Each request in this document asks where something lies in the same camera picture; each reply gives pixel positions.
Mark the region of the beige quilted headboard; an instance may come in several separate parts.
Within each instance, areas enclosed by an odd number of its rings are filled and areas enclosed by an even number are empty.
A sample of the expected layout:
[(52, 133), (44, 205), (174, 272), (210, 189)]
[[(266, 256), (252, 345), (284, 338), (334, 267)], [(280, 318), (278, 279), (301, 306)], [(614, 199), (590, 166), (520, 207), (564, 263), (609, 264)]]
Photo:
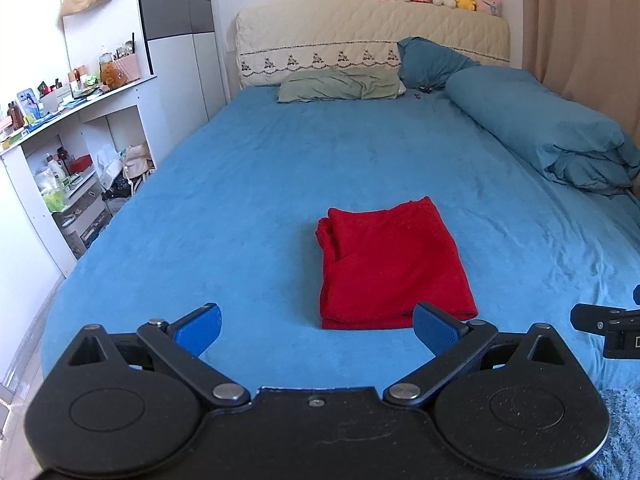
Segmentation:
[(242, 89), (280, 84), (300, 70), (397, 70), (397, 44), (408, 37), (436, 42), (480, 64), (510, 64), (504, 18), (431, 3), (281, 0), (239, 10), (234, 24)]

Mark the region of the blue pillow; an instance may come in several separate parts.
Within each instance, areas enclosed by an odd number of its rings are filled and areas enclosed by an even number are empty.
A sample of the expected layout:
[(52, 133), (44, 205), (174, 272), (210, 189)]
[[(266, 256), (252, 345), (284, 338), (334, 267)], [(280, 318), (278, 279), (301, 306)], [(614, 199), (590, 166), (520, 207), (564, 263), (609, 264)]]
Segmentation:
[(411, 89), (432, 91), (444, 88), (453, 74), (478, 66), (467, 56), (420, 37), (400, 40), (397, 49), (399, 79)]

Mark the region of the blue fluffy rug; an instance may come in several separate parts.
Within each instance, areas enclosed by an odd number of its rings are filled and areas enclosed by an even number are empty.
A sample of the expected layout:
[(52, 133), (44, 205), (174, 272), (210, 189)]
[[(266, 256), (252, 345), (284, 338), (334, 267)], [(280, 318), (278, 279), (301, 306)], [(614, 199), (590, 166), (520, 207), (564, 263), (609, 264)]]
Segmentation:
[(640, 398), (639, 390), (608, 389), (602, 398), (611, 416), (608, 440), (590, 470), (599, 479), (640, 478)]

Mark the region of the rolled blue duvet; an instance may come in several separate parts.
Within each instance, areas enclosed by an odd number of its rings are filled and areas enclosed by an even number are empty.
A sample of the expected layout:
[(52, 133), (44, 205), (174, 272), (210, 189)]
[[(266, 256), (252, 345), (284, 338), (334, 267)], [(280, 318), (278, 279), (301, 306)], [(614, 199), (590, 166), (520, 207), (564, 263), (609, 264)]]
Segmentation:
[(618, 122), (563, 99), (525, 70), (479, 65), (450, 76), (445, 90), (550, 181), (615, 195), (639, 175), (639, 149)]

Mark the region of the red knit garment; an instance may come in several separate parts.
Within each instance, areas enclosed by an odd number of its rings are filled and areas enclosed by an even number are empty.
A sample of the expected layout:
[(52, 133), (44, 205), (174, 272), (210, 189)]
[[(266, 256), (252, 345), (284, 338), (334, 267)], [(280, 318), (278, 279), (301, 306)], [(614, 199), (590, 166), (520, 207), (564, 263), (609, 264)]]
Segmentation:
[(410, 328), (420, 302), (460, 321), (477, 316), (457, 245), (427, 196), (376, 211), (331, 208), (316, 237), (325, 330)]

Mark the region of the light pink plush toy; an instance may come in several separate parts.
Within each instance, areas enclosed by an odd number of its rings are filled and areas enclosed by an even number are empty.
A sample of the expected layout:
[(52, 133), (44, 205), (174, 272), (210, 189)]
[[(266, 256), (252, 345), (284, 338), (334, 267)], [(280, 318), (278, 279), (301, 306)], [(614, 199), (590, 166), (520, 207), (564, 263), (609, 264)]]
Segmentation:
[(498, 16), (500, 18), (502, 13), (502, 1), (501, 0), (475, 0), (475, 10), (480, 13)]

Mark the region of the white and grey wardrobe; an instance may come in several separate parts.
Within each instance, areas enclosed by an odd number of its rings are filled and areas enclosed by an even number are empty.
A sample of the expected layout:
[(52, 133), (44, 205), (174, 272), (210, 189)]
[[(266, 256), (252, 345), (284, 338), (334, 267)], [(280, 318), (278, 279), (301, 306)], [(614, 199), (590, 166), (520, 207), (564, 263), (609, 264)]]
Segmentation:
[(144, 133), (161, 162), (227, 104), (224, 64), (213, 0), (139, 0), (139, 9), (158, 107)]

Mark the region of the orange plush on shelf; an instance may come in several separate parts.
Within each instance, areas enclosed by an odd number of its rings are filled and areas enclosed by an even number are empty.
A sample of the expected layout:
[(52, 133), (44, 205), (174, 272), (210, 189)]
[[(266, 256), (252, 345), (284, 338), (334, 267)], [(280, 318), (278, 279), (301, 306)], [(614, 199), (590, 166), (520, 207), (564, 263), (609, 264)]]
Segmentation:
[(115, 62), (100, 65), (100, 84), (105, 91), (122, 88), (128, 82), (126, 74)]

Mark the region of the beige curtain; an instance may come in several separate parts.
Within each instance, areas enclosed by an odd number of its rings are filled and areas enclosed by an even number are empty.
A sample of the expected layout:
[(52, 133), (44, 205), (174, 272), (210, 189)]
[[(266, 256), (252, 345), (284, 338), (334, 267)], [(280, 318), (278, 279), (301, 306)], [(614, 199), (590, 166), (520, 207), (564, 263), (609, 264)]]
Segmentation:
[(639, 139), (639, 0), (523, 0), (523, 67)]

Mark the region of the green pillow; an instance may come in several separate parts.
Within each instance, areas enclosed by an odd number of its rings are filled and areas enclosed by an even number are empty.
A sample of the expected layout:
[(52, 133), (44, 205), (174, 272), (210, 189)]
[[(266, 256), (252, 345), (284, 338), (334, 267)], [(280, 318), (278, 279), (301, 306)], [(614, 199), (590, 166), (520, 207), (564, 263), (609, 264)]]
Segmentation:
[(287, 76), (279, 103), (397, 99), (406, 92), (396, 70), (385, 67), (324, 68)]

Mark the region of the small dark items on bed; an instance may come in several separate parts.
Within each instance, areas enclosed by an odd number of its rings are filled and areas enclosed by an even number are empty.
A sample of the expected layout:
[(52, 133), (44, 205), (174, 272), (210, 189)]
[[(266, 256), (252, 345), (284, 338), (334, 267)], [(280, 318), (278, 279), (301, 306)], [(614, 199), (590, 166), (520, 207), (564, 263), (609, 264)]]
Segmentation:
[(431, 94), (434, 91), (435, 89), (433, 87), (421, 86), (413, 90), (413, 95), (416, 99), (421, 99), (422, 96), (427, 96), (428, 94)]

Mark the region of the white shelf unit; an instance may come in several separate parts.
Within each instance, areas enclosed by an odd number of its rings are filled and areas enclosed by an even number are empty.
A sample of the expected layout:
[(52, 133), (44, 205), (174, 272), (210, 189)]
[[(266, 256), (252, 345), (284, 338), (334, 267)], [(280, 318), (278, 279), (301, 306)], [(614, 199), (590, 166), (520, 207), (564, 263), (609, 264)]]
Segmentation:
[(138, 79), (69, 102), (1, 149), (6, 172), (35, 233), (64, 276), (108, 219), (99, 192), (119, 173), (119, 156), (145, 144), (153, 166), (174, 148), (157, 78)]

